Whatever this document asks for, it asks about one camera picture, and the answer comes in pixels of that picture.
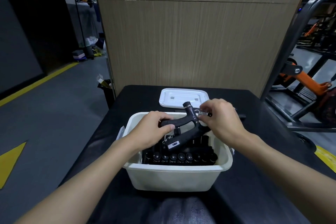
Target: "person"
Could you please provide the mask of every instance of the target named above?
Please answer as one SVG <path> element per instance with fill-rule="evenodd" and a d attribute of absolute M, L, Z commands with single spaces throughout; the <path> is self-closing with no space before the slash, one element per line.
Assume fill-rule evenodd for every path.
<path fill-rule="evenodd" d="M 214 135 L 262 169 L 312 223 L 336 223 L 336 181 L 283 155 L 242 125 L 233 106 L 212 99 L 200 106 L 212 117 L 199 116 Z M 107 186 L 137 152 L 156 144 L 174 129 L 158 128 L 164 112 L 145 115 L 125 137 L 115 141 L 96 161 L 27 212 L 16 223 L 86 223 Z"/>

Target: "black table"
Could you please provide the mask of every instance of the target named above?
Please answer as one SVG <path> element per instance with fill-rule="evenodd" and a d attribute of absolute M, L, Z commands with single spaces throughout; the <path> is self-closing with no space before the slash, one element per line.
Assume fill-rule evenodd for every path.
<path fill-rule="evenodd" d="M 126 86 L 92 135 L 62 183 L 102 155 L 137 112 L 173 111 L 159 105 L 162 86 Z M 199 88 L 209 98 L 223 98 L 246 114 L 245 128 L 283 154 L 336 179 L 313 152 L 297 139 L 248 90 Z M 191 218 L 192 223 L 309 223 L 283 192 L 252 162 L 236 151 L 232 167 L 207 192 L 171 193 L 135 190 L 121 169 L 90 217 L 92 223 L 165 223 Z"/>

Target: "forearm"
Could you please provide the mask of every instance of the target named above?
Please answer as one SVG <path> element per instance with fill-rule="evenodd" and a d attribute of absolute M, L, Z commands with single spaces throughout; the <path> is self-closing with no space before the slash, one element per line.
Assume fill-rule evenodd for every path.
<path fill-rule="evenodd" d="M 241 146 L 237 150 L 282 188 L 312 223 L 336 222 L 336 181 L 285 156 L 264 142 Z"/>
<path fill-rule="evenodd" d="M 20 218 L 17 223 L 86 223 L 120 168 L 138 149 L 128 137 L 115 141 L 95 162 Z"/>

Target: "person's left hand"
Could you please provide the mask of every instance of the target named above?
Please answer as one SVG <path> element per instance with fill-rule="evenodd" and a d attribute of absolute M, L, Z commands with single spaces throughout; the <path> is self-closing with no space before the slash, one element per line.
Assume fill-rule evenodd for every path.
<path fill-rule="evenodd" d="M 147 149 L 175 128 L 173 124 L 159 128 L 159 121 L 164 119 L 172 120 L 174 118 L 165 112 L 151 111 L 140 120 L 127 137 L 132 140 L 137 150 Z"/>

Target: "storage box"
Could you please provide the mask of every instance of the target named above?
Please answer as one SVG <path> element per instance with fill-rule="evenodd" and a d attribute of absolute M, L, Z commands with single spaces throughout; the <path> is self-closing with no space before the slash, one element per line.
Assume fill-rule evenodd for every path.
<path fill-rule="evenodd" d="M 132 115 L 127 123 L 123 136 L 126 136 L 148 112 L 138 112 Z M 186 116 L 183 112 L 167 112 L 174 119 Z M 194 127 L 192 122 L 181 127 L 181 132 Z M 212 146 L 218 159 L 213 166 L 162 166 L 141 164 L 142 152 L 135 154 L 125 165 L 134 188 L 152 191 L 207 191 L 222 171 L 232 165 L 232 154 L 229 147 L 214 136 L 209 136 L 209 146 Z"/>

